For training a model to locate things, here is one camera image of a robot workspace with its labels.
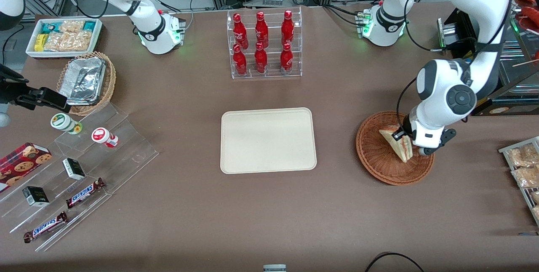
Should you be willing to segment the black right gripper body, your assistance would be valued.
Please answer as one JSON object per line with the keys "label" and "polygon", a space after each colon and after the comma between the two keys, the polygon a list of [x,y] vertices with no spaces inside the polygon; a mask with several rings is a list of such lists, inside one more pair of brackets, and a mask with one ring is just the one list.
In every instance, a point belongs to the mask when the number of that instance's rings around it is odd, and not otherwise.
{"label": "black right gripper body", "polygon": [[0,65],[0,76],[1,104],[30,105],[19,100],[19,96],[28,95],[29,86],[27,84],[29,80],[2,64]]}

